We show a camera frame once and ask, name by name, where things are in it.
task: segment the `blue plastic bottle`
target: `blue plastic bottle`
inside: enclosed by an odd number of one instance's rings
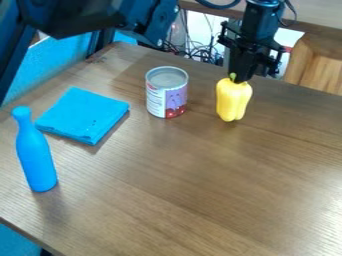
[[[27,182],[33,191],[48,191],[57,183],[49,144],[31,122],[30,108],[16,107],[12,116],[18,122],[16,149]]]

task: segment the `cable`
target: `cable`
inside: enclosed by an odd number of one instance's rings
[[[288,28],[288,27],[291,27],[292,25],[296,24],[297,18],[298,18],[297,16],[298,16],[298,15],[297,15],[297,11],[296,11],[295,7],[292,5],[292,3],[290,2],[290,0],[285,0],[284,2],[285,2],[285,4],[287,5],[287,7],[292,11],[292,13],[293,13],[293,15],[294,15],[294,19],[293,19],[293,21],[290,22],[289,24],[286,24],[286,23],[284,23],[284,22],[282,21],[282,19],[279,17],[278,14],[277,14],[277,18],[278,18],[279,23],[280,23],[283,27]]]
[[[213,34],[213,27],[210,24],[208,16],[205,13],[203,13],[203,15],[204,15],[205,19],[207,20],[207,23],[208,23],[208,26],[209,26],[209,29],[210,29],[210,34],[212,35]]]
[[[200,3],[201,5],[204,5],[205,7],[208,7],[211,9],[218,9],[218,10],[232,8],[241,2],[241,0],[233,0],[230,4],[218,5],[218,4],[213,4],[207,0],[195,0],[195,1]]]
[[[211,25],[208,17],[205,15],[205,18],[210,28],[211,36],[210,36],[209,45],[204,45],[201,42],[193,41],[191,39],[189,28],[185,22],[185,18],[186,18],[185,15],[186,14],[184,12],[180,13],[181,22],[184,26],[184,30],[185,30],[186,38],[187,38],[185,42],[185,50],[181,50],[184,47],[184,44],[175,45],[171,43],[172,32],[170,33],[169,40],[164,41],[164,47],[162,50],[164,52],[169,52],[175,55],[181,55],[184,58],[194,59],[194,57],[196,57],[196,58],[199,58],[199,61],[201,62],[216,64],[218,58],[220,58],[220,56],[222,55],[219,54],[217,48],[214,45],[214,39],[216,38],[217,34],[213,36],[213,26]]]

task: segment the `bottle neck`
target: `bottle neck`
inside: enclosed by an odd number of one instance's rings
[[[35,130],[34,124],[31,122],[29,118],[25,118],[19,121],[19,130],[26,131],[26,130]]]

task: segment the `can label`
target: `can label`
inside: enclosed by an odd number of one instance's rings
[[[173,118],[186,110],[187,85],[172,89],[156,88],[146,83],[147,110],[160,118]]]

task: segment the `blue towel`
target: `blue towel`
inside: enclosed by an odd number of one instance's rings
[[[125,115],[126,102],[71,87],[36,120],[42,131],[95,145]]]

